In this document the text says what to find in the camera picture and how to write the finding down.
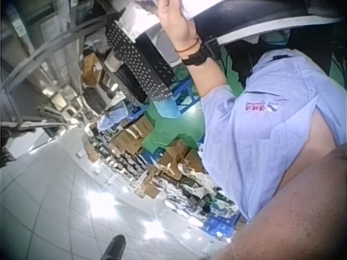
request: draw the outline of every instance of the embroidered logo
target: embroidered logo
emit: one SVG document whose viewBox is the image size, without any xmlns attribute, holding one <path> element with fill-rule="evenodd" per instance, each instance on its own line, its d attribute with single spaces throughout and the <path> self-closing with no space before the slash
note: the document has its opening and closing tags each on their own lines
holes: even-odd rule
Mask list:
<svg viewBox="0 0 347 260">
<path fill-rule="evenodd" d="M 246 111 L 264 111 L 265 110 L 265 102 L 247 102 L 246 103 Z"/>
<path fill-rule="evenodd" d="M 266 111 L 268 112 L 277 112 L 278 109 L 278 103 L 271 103 L 269 102 L 269 104 L 267 105 Z"/>
</svg>

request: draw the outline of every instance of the ceiling light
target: ceiling light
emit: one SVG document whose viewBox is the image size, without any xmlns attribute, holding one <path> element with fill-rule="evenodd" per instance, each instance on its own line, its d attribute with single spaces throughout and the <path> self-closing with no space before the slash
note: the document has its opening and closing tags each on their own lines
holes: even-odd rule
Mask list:
<svg viewBox="0 0 347 260">
<path fill-rule="evenodd" d="M 115 91 L 117 88 L 118 88 L 118 84 L 115 83 L 115 84 L 113 84 L 113 86 L 111 88 L 111 91 Z"/>
<path fill-rule="evenodd" d="M 144 225 L 146 227 L 145 239 L 165 238 L 164 228 L 160 221 L 144 222 Z"/>
<path fill-rule="evenodd" d="M 126 187 L 126 186 L 123 186 L 121 188 L 121 191 L 123 191 L 124 193 L 128 193 L 129 192 L 129 189 Z"/>
<path fill-rule="evenodd" d="M 191 234 L 190 234 L 190 233 L 184 233 L 184 234 L 182 235 L 182 237 L 183 237 L 184 239 L 190 239 L 190 238 L 191 238 Z"/>
<path fill-rule="evenodd" d="M 110 193 L 90 192 L 88 194 L 88 200 L 91 207 L 92 216 L 95 218 L 114 218 L 115 209 L 114 206 L 117 202 L 114 200 L 114 196 Z"/>
<path fill-rule="evenodd" d="M 70 122 L 72 124 L 78 124 L 78 120 L 76 118 L 71 118 Z"/>
<path fill-rule="evenodd" d="M 54 94 L 53 91 L 49 90 L 48 88 L 45 88 L 42 93 L 46 96 L 52 96 Z"/>
<path fill-rule="evenodd" d="M 201 228 L 204 225 L 204 223 L 202 223 L 200 220 L 198 220 L 195 217 L 190 217 L 188 219 L 188 222 L 194 226 L 198 226 L 199 228 Z"/>
</svg>

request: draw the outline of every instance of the white tile floor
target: white tile floor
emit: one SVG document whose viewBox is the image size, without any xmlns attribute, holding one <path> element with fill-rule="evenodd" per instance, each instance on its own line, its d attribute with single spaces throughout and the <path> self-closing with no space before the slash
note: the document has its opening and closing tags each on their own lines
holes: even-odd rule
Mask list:
<svg viewBox="0 0 347 260">
<path fill-rule="evenodd" d="M 1 169 L 1 250 L 8 259 L 100 259 L 123 234 L 123 260 L 198 259 L 170 233 L 144 238 L 149 214 L 116 197 L 115 216 L 93 215 L 88 195 L 101 186 L 60 142 L 25 154 Z"/>
</svg>

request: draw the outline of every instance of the black wristwatch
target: black wristwatch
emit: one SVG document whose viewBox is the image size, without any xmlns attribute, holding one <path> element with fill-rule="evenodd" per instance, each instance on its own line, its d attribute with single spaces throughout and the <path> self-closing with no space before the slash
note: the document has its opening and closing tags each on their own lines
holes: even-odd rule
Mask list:
<svg viewBox="0 0 347 260">
<path fill-rule="evenodd" d="M 207 58 L 211 58 L 211 57 L 212 57 L 212 54 L 210 53 L 210 51 L 207 49 L 205 45 L 202 44 L 198 52 L 192 55 L 189 55 L 188 59 L 185 59 L 185 60 L 182 59 L 182 62 L 186 66 L 190 66 L 190 65 L 199 66 L 203 64 L 207 60 Z"/>
</svg>

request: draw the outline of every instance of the red bracelet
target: red bracelet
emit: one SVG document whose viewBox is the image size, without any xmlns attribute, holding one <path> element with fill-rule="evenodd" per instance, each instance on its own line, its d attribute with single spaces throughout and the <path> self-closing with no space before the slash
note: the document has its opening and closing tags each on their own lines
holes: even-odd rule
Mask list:
<svg viewBox="0 0 347 260">
<path fill-rule="evenodd" d="M 184 49 L 184 50 L 176 50 L 175 49 L 175 52 L 177 52 L 177 53 L 184 53 L 184 52 L 186 52 L 186 51 L 188 51 L 188 50 L 191 50 L 192 48 L 194 48 L 195 46 L 197 46 L 199 44 L 199 38 L 197 38 L 196 39 L 196 42 L 192 45 L 192 46 L 190 46 L 189 48 L 186 48 L 186 49 Z"/>
</svg>

